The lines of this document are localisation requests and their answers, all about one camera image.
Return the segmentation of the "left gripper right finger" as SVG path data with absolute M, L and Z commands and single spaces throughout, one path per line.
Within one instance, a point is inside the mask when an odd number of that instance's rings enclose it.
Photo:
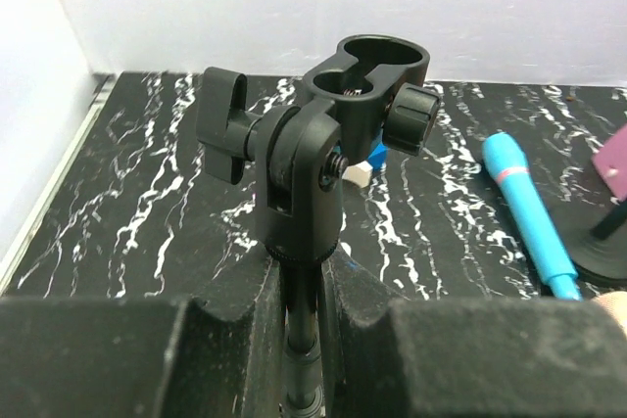
M 408 300 L 327 263 L 331 417 L 622 417 L 626 338 L 592 302 Z

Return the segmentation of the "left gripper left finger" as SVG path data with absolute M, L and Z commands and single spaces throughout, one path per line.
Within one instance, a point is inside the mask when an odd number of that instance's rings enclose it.
M 274 417 L 283 333 L 273 263 L 200 298 L 1 301 L 5 417 Z

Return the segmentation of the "blue microphone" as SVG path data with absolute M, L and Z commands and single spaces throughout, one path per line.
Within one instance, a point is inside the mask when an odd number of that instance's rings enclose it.
M 517 141 L 500 132 L 482 144 L 484 166 L 499 186 L 524 246 L 554 297 L 580 301 L 577 271 L 533 182 Z

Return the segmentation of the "black tripod mic stand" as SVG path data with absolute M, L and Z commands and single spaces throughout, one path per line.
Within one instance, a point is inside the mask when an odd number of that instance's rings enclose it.
M 429 62 L 425 48 L 405 39 L 349 36 L 304 75 L 301 104 L 262 115 L 246 108 L 243 73 L 203 73 L 196 136 L 205 170 L 237 184 L 254 164 L 256 237 L 281 268 L 287 417 L 316 417 L 322 407 L 317 298 L 322 264 L 338 246 L 343 175 L 378 144 L 420 152 L 440 107 L 423 86 Z

